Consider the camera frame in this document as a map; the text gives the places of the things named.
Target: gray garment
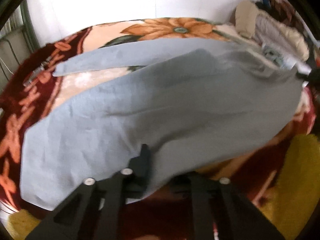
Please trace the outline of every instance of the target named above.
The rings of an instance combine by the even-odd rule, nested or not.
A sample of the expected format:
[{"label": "gray garment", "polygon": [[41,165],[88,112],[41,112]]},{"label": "gray garment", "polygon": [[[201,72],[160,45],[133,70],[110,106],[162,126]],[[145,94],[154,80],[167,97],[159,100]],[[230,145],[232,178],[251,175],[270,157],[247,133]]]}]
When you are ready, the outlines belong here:
[{"label": "gray garment", "polygon": [[153,153],[146,196],[175,175],[250,152],[293,117],[295,70],[267,67],[245,51],[200,49],[78,94],[25,133],[20,190],[52,210],[84,178],[110,177]]},{"label": "gray garment", "polygon": [[119,44],[85,52],[57,64],[53,76],[66,76],[72,73],[102,70],[113,67],[148,66],[163,62],[196,49],[205,49],[218,56],[227,51],[245,50],[235,43],[212,39],[156,39]]}]

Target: silver screw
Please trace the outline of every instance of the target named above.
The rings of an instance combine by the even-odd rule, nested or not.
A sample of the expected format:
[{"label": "silver screw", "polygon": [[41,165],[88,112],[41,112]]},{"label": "silver screw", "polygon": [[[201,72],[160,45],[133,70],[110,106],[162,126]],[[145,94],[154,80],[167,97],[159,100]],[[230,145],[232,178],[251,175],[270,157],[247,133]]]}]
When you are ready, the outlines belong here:
[{"label": "silver screw", "polygon": [[121,174],[123,175],[131,175],[133,173],[133,170],[129,169],[129,168],[125,168],[121,170]]},{"label": "silver screw", "polygon": [[219,182],[223,185],[227,185],[227,184],[230,184],[231,181],[228,178],[221,178],[219,179]]},{"label": "silver screw", "polygon": [[87,185],[87,186],[91,186],[91,185],[93,185],[93,184],[95,184],[95,179],[93,179],[93,178],[87,178],[87,179],[85,179],[84,181],[83,181],[83,183],[85,184],[85,185]]}]

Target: yellow cloth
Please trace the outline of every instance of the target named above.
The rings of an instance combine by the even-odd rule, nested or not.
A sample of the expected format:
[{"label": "yellow cloth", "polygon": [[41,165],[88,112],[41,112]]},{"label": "yellow cloth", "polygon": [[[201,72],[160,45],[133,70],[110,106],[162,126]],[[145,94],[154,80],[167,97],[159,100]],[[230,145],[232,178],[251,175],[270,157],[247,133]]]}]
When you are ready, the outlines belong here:
[{"label": "yellow cloth", "polygon": [[320,198],[320,151],[314,135],[292,139],[272,196],[260,210],[286,240],[294,240]]},{"label": "yellow cloth", "polygon": [[40,220],[22,209],[9,216],[6,229],[14,240],[24,240],[39,223]]}]

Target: flower center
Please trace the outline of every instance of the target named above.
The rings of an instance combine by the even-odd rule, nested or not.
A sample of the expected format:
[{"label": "flower center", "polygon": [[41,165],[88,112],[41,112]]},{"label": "flower center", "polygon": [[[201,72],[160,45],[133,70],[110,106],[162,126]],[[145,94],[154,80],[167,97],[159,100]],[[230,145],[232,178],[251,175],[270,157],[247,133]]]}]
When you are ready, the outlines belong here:
[{"label": "flower center", "polygon": [[183,28],[183,27],[176,27],[173,29],[176,33],[187,33],[188,29]]}]

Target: floral blanket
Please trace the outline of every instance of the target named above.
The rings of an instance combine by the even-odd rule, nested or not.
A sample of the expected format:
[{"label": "floral blanket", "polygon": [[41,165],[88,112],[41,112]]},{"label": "floral blanket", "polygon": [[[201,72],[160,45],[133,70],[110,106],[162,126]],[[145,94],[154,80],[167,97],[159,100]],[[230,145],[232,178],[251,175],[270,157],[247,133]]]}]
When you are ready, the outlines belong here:
[{"label": "floral blanket", "polygon": [[[24,208],[38,218],[42,218],[46,214],[46,211],[26,203],[20,197],[21,146],[26,129],[47,116],[53,108],[68,98],[139,68],[138,66],[115,68],[56,78],[52,76],[52,72],[57,63],[103,46],[127,42],[157,38],[193,37],[228,41],[230,35],[237,35],[234,27],[212,25],[198,18],[145,19],[92,26],[55,44],[48,44],[35,52],[19,67],[0,96],[0,107],[4,110],[4,115],[0,120],[0,167],[2,167],[2,171],[0,171],[0,199],[2,211],[12,213]],[[25,78],[49,56],[51,59],[46,64],[45,70],[39,73],[29,86],[24,87]],[[257,206],[262,205],[266,198],[264,195],[266,189],[273,185],[281,170],[290,139],[297,133],[309,133],[312,128],[315,115],[311,98],[311,93],[306,88],[292,121],[265,147],[252,153],[244,153],[239,158],[223,163],[214,163],[200,169],[199,172],[212,179],[230,177],[232,182],[246,193],[250,200]],[[167,198],[167,194],[164,192],[165,189],[159,190],[145,201],[126,207],[126,212],[131,214],[127,217],[146,218],[140,220],[140,222],[145,222],[143,226],[138,226],[137,223],[140,224],[140,222],[132,219],[126,223],[126,239],[148,234],[152,231],[148,231],[146,229],[148,227],[153,228],[153,235],[164,237],[162,239],[175,239],[172,237],[173,235],[177,239],[185,238],[185,233],[182,233],[186,229],[182,225],[185,211],[182,208],[186,203],[174,200],[173,205],[173,200]],[[151,204],[150,200],[154,199],[161,203],[161,208],[159,208],[160,204],[155,206]],[[170,217],[172,220],[169,228],[172,230],[167,230],[168,225],[164,222],[167,219],[164,217],[172,215],[172,211],[175,211],[175,215]],[[161,222],[163,226],[152,226],[153,220],[163,221]]]}]

